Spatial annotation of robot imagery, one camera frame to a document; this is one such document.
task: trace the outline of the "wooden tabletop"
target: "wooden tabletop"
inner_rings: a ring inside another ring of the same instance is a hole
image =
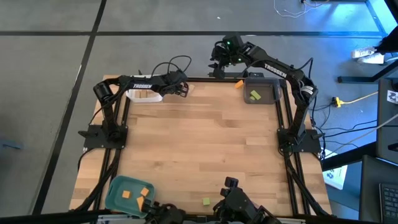
[[[291,215],[284,160],[277,152],[275,104],[248,105],[242,89],[235,89],[233,83],[190,85],[195,87],[186,98],[166,95],[161,103],[132,103],[118,175],[152,183],[156,201],[173,203],[194,214],[212,214],[213,206],[223,199],[220,190],[225,177],[234,177],[253,202],[274,215]],[[290,86],[288,90],[294,114]],[[281,104],[287,124],[283,97]],[[94,123],[101,124],[101,120],[98,114]],[[310,127],[309,116],[306,127]],[[104,149],[95,149],[83,158],[70,208],[79,206],[97,184],[103,155]],[[331,213],[319,161],[312,154],[300,155],[307,188]],[[303,213],[297,186],[296,195]],[[205,197],[210,198],[210,206],[202,205]]]

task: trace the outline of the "paper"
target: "paper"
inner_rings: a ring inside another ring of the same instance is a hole
[[[387,101],[398,104],[398,93],[394,91],[387,91]]]
[[[331,151],[325,149],[325,153],[326,153],[326,155],[329,155],[331,153]],[[337,155],[337,153],[333,152],[326,158],[329,158],[334,155]],[[347,165],[344,165],[344,166],[336,168],[336,169],[327,170],[322,173],[323,180],[325,181],[326,184],[328,184],[332,187],[335,187],[339,190],[343,190],[346,173],[347,173]]]

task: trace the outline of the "white container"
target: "white container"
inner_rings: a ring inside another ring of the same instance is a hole
[[[149,78],[150,75],[134,75],[134,77],[147,77]],[[141,91],[141,90],[128,90],[126,91],[126,96],[130,98],[131,101],[134,103],[156,103],[156,102],[161,102],[163,100],[163,97],[156,93],[154,97],[148,97],[148,98],[136,98],[136,91]]]

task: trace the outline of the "yellow cable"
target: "yellow cable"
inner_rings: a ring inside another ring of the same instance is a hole
[[[355,102],[358,102],[359,100],[363,100],[363,99],[365,99],[365,98],[367,98],[367,97],[369,97],[369,96],[373,96],[373,95],[375,95],[375,94],[377,94],[377,93],[378,93],[378,91],[375,91],[374,93],[371,93],[371,94],[369,94],[369,95],[366,95],[366,96],[364,96],[364,97],[361,97],[361,98],[358,98],[358,99],[356,99],[356,100],[349,101],[349,102],[344,102],[344,101],[341,101],[341,100],[340,100],[340,104],[343,105],[343,104],[355,103]]]

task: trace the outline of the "teal plastic container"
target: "teal plastic container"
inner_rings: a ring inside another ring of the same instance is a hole
[[[155,187],[145,181],[119,175],[115,177],[109,186],[108,193],[105,198],[105,207],[111,210],[118,210],[139,218],[144,218],[147,214],[141,212],[138,207],[137,198],[141,197],[141,190],[146,187],[149,193],[145,199],[149,199],[151,203],[155,198]],[[129,198],[123,198],[123,190],[130,191]]]

